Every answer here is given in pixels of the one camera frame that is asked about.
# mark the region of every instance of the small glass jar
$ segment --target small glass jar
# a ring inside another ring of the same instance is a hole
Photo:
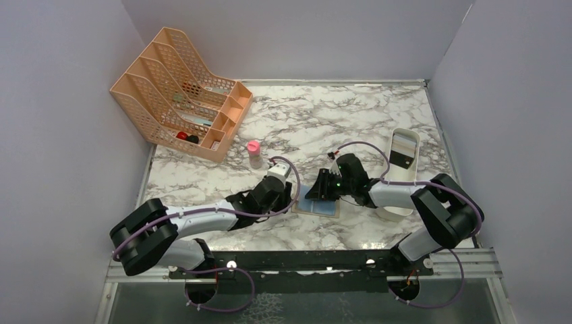
[[[246,145],[246,150],[248,151],[248,162],[250,163],[250,167],[253,169],[260,169],[264,165],[262,154],[260,152],[260,143],[255,140],[251,140]]]

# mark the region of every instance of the red bottle cap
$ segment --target red bottle cap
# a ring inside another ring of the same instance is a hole
[[[180,138],[182,140],[187,140],[187,134],[185,134],[185,132],[179,132],[177,134],[177,138]]]

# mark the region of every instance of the black mount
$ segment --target black mount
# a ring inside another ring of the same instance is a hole
[[[147,223],[165,216],[166,210],[160,199],[147,200],[109,232],[113,245],[117,248]],[[177,226],[169,220],[158,223],[155,230],[141,233],[119,254],[125,274],[138,275],[155,266],[177,235]]]
[[[475,204],[481,214],[481,221],[484,221],[481,208],[449,175],[440,173],[431,179],[431,182],[452,189]],[[458,243],[468,238],[477,226],[475,211],[454,194],[426,186],[415,191],[411,199],[429,235],[443,248],[456,247]]]
[[[304,196],[309,200],[338,200],[349,195],[360,206],[376,208],[369,191],[377,179],[370,179],[362,162],[353,154],[344,154],[336,160],[341,175],[320,169],[318,179]]]
[[[215,251],[217,267],[226,267],[229,261],[249,271],[256,292],[270,294],[296,294],[313,292],[388,292],[388,276],[406,276],[411,270],[418,275],[432,275],[433,270],[423,266],[420,259],[413,264],[391,265],[390,250],[335,250],[335,251]],[[306,275],[296,271],[321,271]],[[181,271],[170,272],[171,279],[189,279]],[[217,294],[249,294],[250,282],[242,273],[223,271],[217,283],[187,283],[191,292]]]
[[[236,211],[263,215],[270,211],[280,211],[292,201],[290,197],[292,183],[286,185],[276,177],[265,176],[252,190],[246,190],[228,196],[226,200],[233,205]],[[255,217],[237,215],[236,224],[230,229],[238,230],[251,226],[258,220]]]

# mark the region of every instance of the purple cable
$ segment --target purple cable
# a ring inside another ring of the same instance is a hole
[[[338,147],[338,150],[341,150],[341,149],[343,149],[344,147],[349,146],[349,145],[353,145],[353,144],[364,144],[364,145],[368,145],[368,146],[374,148],[376,151],[378,151],[378,152],[381,154],[381,156],[383,156],[383,159],[385,160],[385,163],[387,163],[387,168],[386,168],[385,171],[383,171],[383,173],[379,176],[380,181],[381,181],[383,184],[396,185],[396,186],[416,186],[416,185],[418,185],[418,184],[422,184],[422,185],[425,185],[425,186],[433,186],[433,187],[435,187],[435,188],[438,188],[439,190],[448,192],[449,194],[453,194],[453,195],[455,195],[457,198],[461,199],[464,203],[466,203],[467,205],[469,205],[469,206],[473,209],[473,211],[475,212],[475,215],[477,215],[477,226],[475,226],[475,230],[474,230],[473,232],[471,232],[470,235],[471,235],[471,236],[475,236],[475,235],[480,231],[481,226],[482,226],[482,215],[481,215],[481,213],[479,212],[479,209],[477,208],[477,206],[475,206],[475,204],[474,204],[471,200],[469,200],[467,197],[463,196],[462,194],[460,194],[460,193],[458,193],[458,192],[456,192],[456,191],[454,191],[454,190],[452,190],[452,189],[450,189],[450,188],[441,186],[440,184],[434,184],[433,182],[429,182],[429,181],[415,181],[415,182],[397,182],[397,181],[396,181],[396,182],[392,182],[392,181],[385,180],[384,177],[385,177],[385,175],[389,172],[389,159],[387,159],[387,156],[385,155],[385,153],[383,153],[383,151],[380,150],[377,146],[375,146],[375,145],[373,145],[373,144],[371,144],[371,143],[368,143],[368,142],[364,142],[364,141],[362,141],[362,140],[356,140],[356,141],[353,141],[353,142],[348,142],[348,143],[342,144],[341,146]],[[396,299],[399,300],[400,302],[403,302],[403,303],[406,303],[406,304],[408,304],[408,305],[410,305],[410,306],[414,306],[414,307],[418,307],[418,308],[425,308],[425,309],[442,308],[442,307],[446,307],[446,306],[448,306],[448,305],[450,305],[450,304],[456,302],[456,301],[461,297],[461,294],[462,294],[462,292],[463,292],[463,289],[465,288],[465,272],[463,271],[463,265],[461,264],[461,260],[459,260],[459,257],[458,257],[452,250],[449,250],[449,252],[451,252],[451,253],[453,254],[453,256],[455,257],[455,259],[457,259],[457,262],[459,263],[459,268],[460,268],[460,270],[461,270],[461,287],[459,287],[459,291],[457,291],[457,293],[454,295],[454,297],[453,297],[450,301],[448,301],[448,302],[446,302],[446,303],[443,303],[443,304],[437,304],[437,305],[423,305],[423,304],[417,304],[417,303],[415,303],[415,302],[409,302],[409,303],[408,303],[406,300],[403,300],[403,299],[397,297],[397,295],[395,295],[395,293],[394,293],[393,291],[390,290],[390,292],[391,292],[391,293],[396,297]]]
[[[209,307],[209,306],[203,306],[202,304],[195,304],[194,302],[191,301],[191,298],[189,297],[189,292],[185,289],[185,297],[187,297],[187,302],[188,302],[187,306],[193,305],[193,306],[197,307],[197,310],[206,309],[208,311],[218,312],[218,313],[234,313],[234,312],[242,311],[243,309],[248,307],[252,303],[252,301],[254,300],[254,294],[255,294],[254,280],[252,279],[250,274],[243,269],[227,268],[227,267],[210,269],[210,270],[203,270],[203,271],[193,271],[193,270],[188,270],[188,269],[184,269],[184,268],[179,268],[179,269],[185,271],[186,273],[191,273],[192,275],[203,275],[205,273],[212,273],[212,272],[218,272],[218,271],[236,270],[240,273],[243,273],[248,278],[248,281],[250,281],[250,297],[248,298],[248,301],[246,303],[244,303],[242,306],[235,307],[235,308],[221,309],[221,308],[213,308],[213,307]]]
[[[389,290],[389,292],[393,296],[395,296],[396,300],[402,302],[403,304],[407,304],[408,306],[413,306],[413,307],[423,308],[423,309],[443,308],[443,307],[447,307],[448,305],[456,302],[461,297],[461,294],[463,293],[463,290],[465,289],[465,271],[463,270],[463,265],[461,264],[461,260],[459,259],[459,256],[457,256],[457,253],[453,252],[453,250],[449,250],[449,252],[451,252],[451,254],[455,257],[455,259],[457,259],[457,263],[459,263],[459,269],[461,270],[461,287],[459,287],[459,290],[457,290],[457,293],[448,302],[444,302],[442,304],[437,304],[437,305],[418,304],[416,302],[412,302],[412,301],[407,302],[407,300],[401,299],[391,289]]]
[[[183,216],[192,215],[192,214],[196,214],[196,213],[205,213],[207,211],[221,211],[224,213],[233,213],[235,215],[241,215],[241,216],[246,216],[246,217],[262,218],[262,217],[277,216],[277,215],[280,215],[281,213],[284,213],[285,211],[288,211],[294,205],[294,203],[298,199],[298,196],[300,195],[300,187],[301,187],[300,186],[300,174],[298,174],[298,170],[296,169],[294,164],[292,162],[290,162],[290,160],[288,160],[284,157],[271,157],[270,158],[271,161],[274,161],[274,159],[279,159],[279,160],[282,160],[282,161],[288,163],[290,165],[290,168],[292,168],[292,171],[294,171],[294,175],[296,176],[296,184],[297,184],[296,194],[294,195],[294,198],[292,198],[292,201],[288,204],[288,206],[284,207],[284,209],[282,209],[281,211],[276,211],[274,213],[269,213],[269,214],[258,215],[258,214],[244,213],[243,211],[235,211],[233,209],[226,209],[226,208],[216,209],[214,207],[205,207],[205,208],[194,209],[191,211],[186,211],[183,213]],[[169,215],[166,215],[163,217],[159,217],[158,219],[155,219],[154,221],[147,223],[147,225],[145,225],[145,226],[141,227],[140,229],[138,229],[137,231],[135,231],[135,233],[133,233],[130,237],[128,237],[125,241],[123,241],[113,251],[113,254],[112,254],[113,260],[119,261],[119,253],[121,253],[121,251],[125,248],[125,246],[127,246],[127,244],[129,244],[133,239],[135,239],[141,233],[143,233],[146,230],[152,228],[153,226],[159,224],[160,222],[166,221],[166,220],[174,218],[174,217],[179,217],[179,215],[180,215],[179,213],[173,213],[173,214],[169,214]]]

